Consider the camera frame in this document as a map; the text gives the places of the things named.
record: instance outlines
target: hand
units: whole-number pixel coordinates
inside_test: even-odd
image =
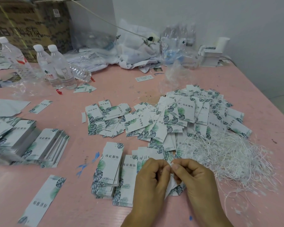
[[[133,209],[122,227],[151,226],[159,214],[170,180],[170,165],[165,160],[149,158],[136,176]]]
[[[213,172],[192,159],[172,161],[174,179],[183,181],[197,220],[202,226],[231,227],[221,206]]]

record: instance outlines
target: person's left hand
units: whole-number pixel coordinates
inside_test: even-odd
[[[159,214],[170,180],[170,165],[149,158],[136,176],[133,209],[122,226],[151,226]]]

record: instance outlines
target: white cable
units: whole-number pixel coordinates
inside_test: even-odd
[[[79,6],[83,7],[83,8],[86,9],[87,11],[91,12],[93,15],[95,15],[95,16],[98,17],[99,19],[105,21],[106,23],[109,23],[110,25],[116,26],[116,25],[114,25],[113,23],[110,23],[110,22],[108,22],[107,20],[103,19],[103,18],[100,17],[98,14],[95,14],[93,11],[87,9],[85,6],[81,5],[80,3],[76,2],[75,0],[71,0],[71,1],[73,1],[74,3],[77,3]],[[116,26],[116,27],[119,28],[119,29],[122,29],[122,30],[124,30],[124,31],[127,31],[127,32],[129,32],[129,33],[135,34],[135,35],[137,35],[137,36],[139,36],[139,37],[146,38],[145,36],[142,36],[142,35],[140,35],[140,34],[137,34],[137,33],[131,32],[131,31],[128,31],[128,30],[123,29],[123,28],[121,28],[121,27],[119,27],[119,26]]]

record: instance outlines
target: white bottle cap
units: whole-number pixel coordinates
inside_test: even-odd
[[[57,46],[54,45],[54,44],[49,45],[49,46],[48,46],[48,50],[49,50],[50,52],[58,51]]]
[[[33,47],[34,47],[34,49],[36,50],[36,52],[41,52],[41,51],[44,50],[44,49],[43,49],[43,46],[40,45],[40,44],[35,44]]]
[[[6,37],[0,37],[0,43],[1,44],[8,43],[8,39]]]

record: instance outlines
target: cord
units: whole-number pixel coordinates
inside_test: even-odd
[[[223,58],[226,59],[226,60],[231,61],[237,67],[237,65],[235,64],[235,62],[231,58],[228,58],[228,57],[223,57]]]
[[[105,21],[106,23],[109,23],[110,25],[116,26],[116,25],[114,25],[113,23],[110,23],[110,22],[108,22],[107,20],[103,19],[103,18],[100,17],[98,14],[95,14],[93,11],[87,9],[85,6],[81,5],[80,3],[76,2],[75,0],[71,0],[71,1],[73,1],[74,3],[77,3],[79,6],[83,7],[83,8],[86,9],[87,11],[91,12],[93,15],[95,15],[95,16],[98,17],[99,19]],[[119,29],[122,29],[122,30],[124,30],[124,31],[127,31],[127,32],[129,32],[129,33],[135,34],[135,35],[137,35],[137,36],[139,36],[139,37],[146,38],[145,36],[142,36],[142,35],[140,35],[140,34],[137,34],[137,33],[131,32],[131,31],[128,31],[128,30],[123,29],[123,28],[121,28],[121,27],[119,27],[119,26],[116,26],[116,27],[119,28]]]

